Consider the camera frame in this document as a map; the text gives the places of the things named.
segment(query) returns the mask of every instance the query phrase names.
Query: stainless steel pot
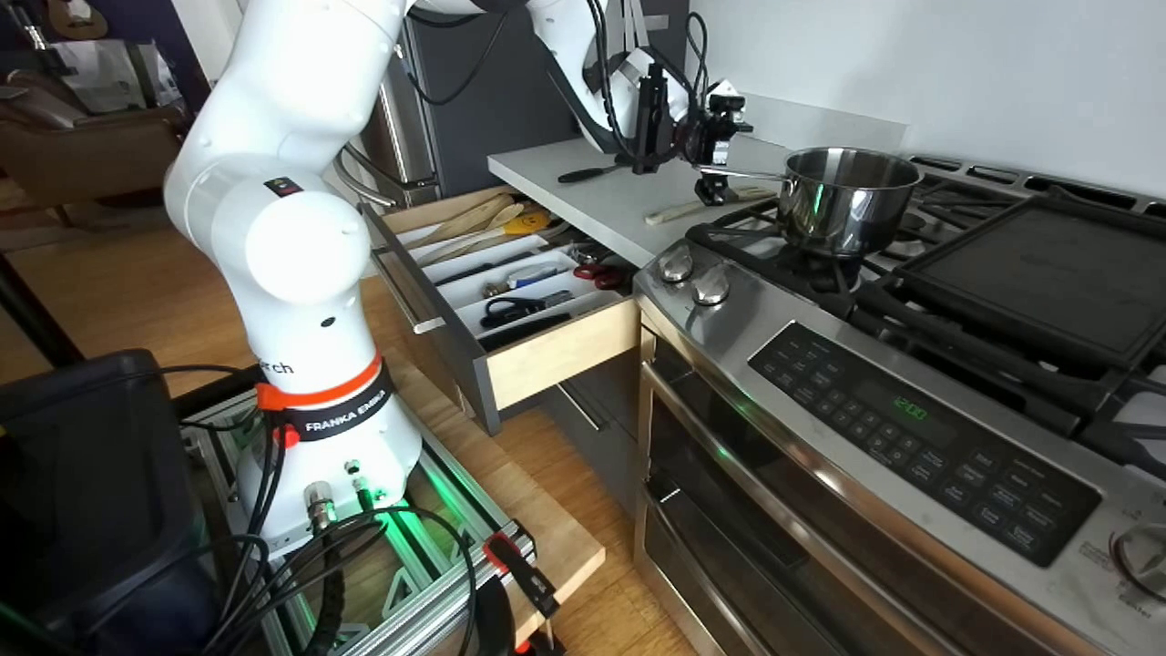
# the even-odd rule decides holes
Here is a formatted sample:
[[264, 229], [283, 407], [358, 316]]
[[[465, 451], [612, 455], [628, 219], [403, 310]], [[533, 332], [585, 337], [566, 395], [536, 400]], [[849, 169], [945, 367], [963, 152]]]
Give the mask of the stainless steel pot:
[[805, 151], [788, 161], [780, 210], [800, 249], [856, 260], [896, 238], [923, 170], [867, 151]]

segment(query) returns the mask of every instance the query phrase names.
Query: kitchen drawer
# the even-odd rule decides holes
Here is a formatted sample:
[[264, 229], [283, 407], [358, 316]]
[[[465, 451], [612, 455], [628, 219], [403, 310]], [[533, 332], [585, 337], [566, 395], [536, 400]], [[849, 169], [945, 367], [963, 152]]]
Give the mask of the kitchen drawer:
[[[514, 407], [600, 360], [612, 360], [639, 344], [633, 299], [600, 292], [572, 272], [572, 260], [566, 255], [577, 242], [582, 242], [581, 235], [556, 249], [551, 249], [548, 238], [508, 238], [440, 263], [428, 263], [428, 249], [408, 242], [497, 193], [511, 189], [465, 193], [381, 219], [372, 215], [372, 225], [381, 238], [374, 249], [374, 265], [387, 272], [387, 288], [403, 316], [408, 359], [414, 359], [414, 366], [451, 400], [469, 407], [487, 435], [500, 432], [504, 407]], [[500, 332], [481, 332], [485, 299], [474, 299], [474, 292], [465, 294], [465, 288], [500, 283], [508, 272], [533, 265], [561, 272], [541, 277], [511, 294], [548, 299], [566, 292], [570, 304], [533, 314], [533, 322], [556, 316], [556, 326], [497, 345], [493, 338]]]

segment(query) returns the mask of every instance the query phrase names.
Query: stainless steel oven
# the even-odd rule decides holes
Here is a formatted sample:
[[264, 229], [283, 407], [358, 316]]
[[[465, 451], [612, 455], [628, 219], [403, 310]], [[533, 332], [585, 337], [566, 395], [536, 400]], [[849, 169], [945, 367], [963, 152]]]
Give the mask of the stainless steel oven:
[[701, 651], [1070, 651], [844, 506], [785, 427], [645, 326], [639, 561]]
[[[1160, 651], [1166, 486], [1151, 450], [1096, 450], [1041, 400], [1037, 378], [1086, 387], [1083, 367], [1037, 360], [1030, 382], [990, 355], [981, 371], [1029, 400], [1009, 404], [945, 366], [986, 349], [923, 349], [919, 304], [873, 329], [856, 304], [896, 292], [902, 252], [966, 225], [911, 225], [919, 242], [860, 269], [788, 272], [780, 229], [745, 224], [639, 272], [633, 555], [697, 651]], [[1133, 390], [1160, 390], [1166, 422], [1151, 360]], [[1122, 413], [1104, 413], [1077, 427], [1110, 435]]]

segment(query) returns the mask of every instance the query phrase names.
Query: open drawer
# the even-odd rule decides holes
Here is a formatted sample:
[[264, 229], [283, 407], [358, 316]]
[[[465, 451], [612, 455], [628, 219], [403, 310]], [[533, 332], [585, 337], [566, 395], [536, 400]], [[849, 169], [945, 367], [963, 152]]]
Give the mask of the open drawer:
[[[500, 432], [504, 407], [639, 344], [633, 299], [581, 277], [572, 255], [581, 249], [594, 252], [594, 243], [570, 225], [477, 242], [477, 249], [457, 249], [457, 255], [447, 255], [447, 243], [469, 238], [447, 243], [430, 238], [428, 243], [430, 229], [500, 193], [511, 196], [511, 189], [481, 189], [396, 215], [367, 215], [381, 238], [374, 265], [400, 310], [408, 359], [487, 435]], [[485, 329], [485, 310], [500, 310], [504, 299], [548, 299], [548, 310]]]

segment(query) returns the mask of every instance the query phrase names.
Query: countertop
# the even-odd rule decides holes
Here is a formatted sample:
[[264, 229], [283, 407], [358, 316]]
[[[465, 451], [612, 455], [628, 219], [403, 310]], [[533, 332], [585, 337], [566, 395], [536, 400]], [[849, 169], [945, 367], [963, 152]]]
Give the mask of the countertop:
[[[785, 145], [759, 144], [759, 139], [732, 139], [732, 169], [735, 170], [765, 170], [780, 175], [788, 161]], [[605, 169], [612, 164], [609, 152], [599, 152], [582, 139], [514, 151], [487, 157], [487, 170], [514, 186], [517, 193], [533, 196], [548, 210], [561, 215], [566, 224], [581, 225], [599, 243], [612, 249], [632, 265], [652, 263], [662, 249], [685, 238], [689, 225], [709, 224], [732, 207], [701, 207], [697, 215], [670, 219], [650, 225], [650, 215], [670, 207], [697, 207], [697, 169], [685, 161], [668, 161], [661, 170], [633, 175], [632, 169], [616, 169], [592, 182], [556, 182], [566, 170], [581, 169]]]

